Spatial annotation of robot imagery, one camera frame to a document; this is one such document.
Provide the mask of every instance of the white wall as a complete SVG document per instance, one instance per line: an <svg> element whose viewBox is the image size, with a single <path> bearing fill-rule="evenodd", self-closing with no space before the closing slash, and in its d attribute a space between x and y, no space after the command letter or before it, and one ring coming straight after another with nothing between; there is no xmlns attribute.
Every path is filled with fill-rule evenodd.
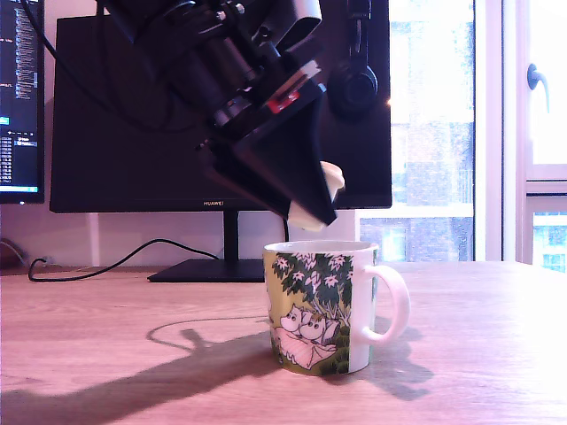
<svg viewBox="0 0 567 425"><path fill-rule="evenodd" d="M95 0L46 0L45 26L50 40L55 40L57 18L92 15ZM46 182L49 199L50 139L53 113L55 62L45 58L45 138ZM339 212L332 226L321 234L291 229L291 239L354 239L354 211ZM200 250L222 250L222 216L219 212L169 212L128 214L54 214L45 205L4 205L0 230L31 257L50 256L65 266L108 265L122 258L138 245L155 237L174 239ZM282 222L271 212L242 212L240 216L240 256L260 258L262 246L283 240ZM152 246L131 259L129 265L173 265L192 254L169 246Z"/></svg>

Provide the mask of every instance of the black monitor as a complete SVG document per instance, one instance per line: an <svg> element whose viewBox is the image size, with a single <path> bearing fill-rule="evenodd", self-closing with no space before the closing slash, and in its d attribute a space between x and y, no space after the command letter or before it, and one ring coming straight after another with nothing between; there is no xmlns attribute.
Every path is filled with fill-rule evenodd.
<svg viewBox="0 0 567 425"><path fill-rule="evenodd" d="M43 0L29 2L43 24ZM43 202L43 48L19 2L0 0L0 204Z"/></svg>
<svg viewBox="0 0 567 425"><path fill-rule="evenodd" d="M324 84L333 66L348 58L346 2L321 2L315 30L326 49L317 62ZM377 104L356 123L337 119L325 100L320 121L323 160L340 166L346 190L337 208L392 205L390 41L387 2L375 2L369 29L369 62L378 78ZM80 79L145 124L183 128L196 118L161 87L111 17L104 44L96 17L58 20L57 49ZM50 208L55 213L224 211L225 260L189 260L151 280L166 282L262 281L261 261L237 260L237 212L260 205L204 175L196 153L200 126L178 134L141 131L103 111L57 66L55 80Z"/></svg>

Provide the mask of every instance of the monitor logo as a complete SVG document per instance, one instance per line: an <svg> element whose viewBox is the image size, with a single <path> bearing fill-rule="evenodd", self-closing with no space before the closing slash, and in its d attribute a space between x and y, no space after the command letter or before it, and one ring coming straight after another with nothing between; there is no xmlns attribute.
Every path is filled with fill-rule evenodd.
<svg viewBox="0 0 567 425"><path fill-rule="evenodd" d="M224 201L203 201L204 206L223 206Z"/></svg>

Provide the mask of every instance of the black cable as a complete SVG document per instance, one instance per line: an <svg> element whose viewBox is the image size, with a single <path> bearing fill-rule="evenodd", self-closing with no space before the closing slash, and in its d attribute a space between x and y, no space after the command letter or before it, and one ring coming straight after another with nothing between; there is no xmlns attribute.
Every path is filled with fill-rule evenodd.
<svg viewBox="0 0 567 425"><path fill-rule="evenodd" d="M27 278L31 282L73 282L73 281L80 281L82 279L88 279L90 277L94 277L94 276L98 276L99 274L106 273L106 272L112 270L113 268L118 267L122 263L125 263L126 261L128 261L129 259L134 257L139 251L146 248L147 246L152 245L153 243L169 243L170 245L177 246L178 248L182 248L186 251L191 251L191 252L195 252L196 254L205 255L207 257L210 257L211 259L219 259L216 255L213 255L209 252L195 250L193 248L190 248L189 246L185 246L181 243L170 241L168 239L152 239L150 242L144 243L142 246L136 248L135 250L130 252L129 255L127 255L126 257L124 257L120 261L112 264L111 266L105 267L102 270L98 270L97 272L83 274L81 276L55 277L55 278L34 277L34 266L35 266L35 264L40 263L40 262L41 263L47 263L47 261L45 259L35 259L32 262L31 266L29 267L29 270L27 271Z"/></svg>
<svg viewBox="0 0 567 425"><path fill-rule="evenodd" d="M114 79L109 72L110 66L108 63L109 52L108 52L108 42L105 37L105 7L102 2L97 2L97 17L96 17L96 38L98 46L98 62L101 65L101 74L105 80L106 95L110 99L114 108L123 115L128 115L131 120L137 120L133 118L132 114L126 112L126 107L122 103L119 91L114 83ZM171 123L174 115L174 102L170 92L167 92L167 103L165 105L165 116L161 121L161 124L157 127L159 130L166 129Z"/></svg>
<svg viewBox="0 0 567 425"><path fill-rule="evenodd" d="M32 11L29 8L29 3L27 2L27 0L19 0L19 2L21 3L21 6L22 6L22 8L24 9L24 12L27 15L27 18L29 19L29 23L33 27L35 33L37 34L37 37L42 42L43 46L45 46L45 48L49 51L49 53L55 58L55 60L58 62L58 65L67 74L67 76L73 82L73 84L77 87L77 89L79 89L80 92L84 96L88 97L92 102L97 104L103 111L117 116L118 118L120 118L121 120L123 120L124 122L129 124L130 126L137 128L138 130L148 132L148 133L167 133L167 134L184 133L187 130L190 130L190 129L195 127L195 124L191 124L187 127L173 128L173 129L160 129L160 128L155 128L155 127L149 127L149 126L146 126L142 121L133 119L132 117L129 117L126 114L120 113L120 112L115 111L114 109L110 108L104 100L102 100L100 97L95 95L90 89L87 89L81 83L81 81L76 76L76 74L71 70L71 68L69 67L67 62L65 62L63 59L61 59L59 57L57 51L55 50L53 45L50 43L50 41L47 39L47 37L45 36L45 33L42 31L41 27L37 23L37 20L35 20L35 17L33 15Z"/></svg>
<svg viewBox="0 0 567 425"><path fill-rule="evenodd" d="M283 219L283 234L285 235L285 242L290 242L290 226L286 219Z"/></svg>

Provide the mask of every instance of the white mug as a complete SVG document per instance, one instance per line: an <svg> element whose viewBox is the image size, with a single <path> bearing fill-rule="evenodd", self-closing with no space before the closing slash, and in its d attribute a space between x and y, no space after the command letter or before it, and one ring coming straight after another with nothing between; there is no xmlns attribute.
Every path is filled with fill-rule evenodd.
<svg viewBox="0 0 567 425"><path fill-rule="evenodd" d="M264 248L272 350L283 367L306 375L356 372L369 364L370 347L394 341L408 325L406 283L377 265L367 242L305 241ZM374 332L377 282L392 294L394 317Z"/></svg>

